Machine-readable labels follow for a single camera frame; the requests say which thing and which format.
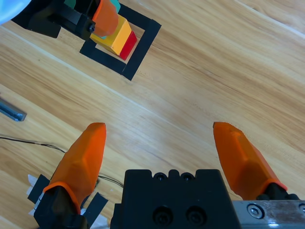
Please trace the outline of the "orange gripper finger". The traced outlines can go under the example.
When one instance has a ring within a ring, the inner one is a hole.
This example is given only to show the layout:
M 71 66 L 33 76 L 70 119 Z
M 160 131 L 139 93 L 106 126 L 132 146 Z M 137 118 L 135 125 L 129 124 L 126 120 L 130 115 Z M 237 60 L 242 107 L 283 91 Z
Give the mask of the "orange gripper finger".
M 94 191 L 102 166 L 106 125 L 92 123 L 64 154 L 34 212 L 41 229 L 89 229 L 107 200 L 96 194 L 81 213 L 83 201 Z
M 225 122 L 213 124 L 219 160 L 230 189 L 243 200 L 298 200 L 288 194 L 260 151 L 244 133 Z

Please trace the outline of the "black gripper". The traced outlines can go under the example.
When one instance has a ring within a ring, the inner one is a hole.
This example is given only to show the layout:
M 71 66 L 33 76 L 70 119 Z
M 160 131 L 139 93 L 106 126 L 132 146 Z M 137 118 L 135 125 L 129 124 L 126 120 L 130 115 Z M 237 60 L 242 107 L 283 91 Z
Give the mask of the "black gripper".
M 87 40 L 94 34 L 102 39 L 118 25 L 117 3 L 101 0 L 32 0 L 12 21 L 24 29 L 57 38 L 62 28 Z

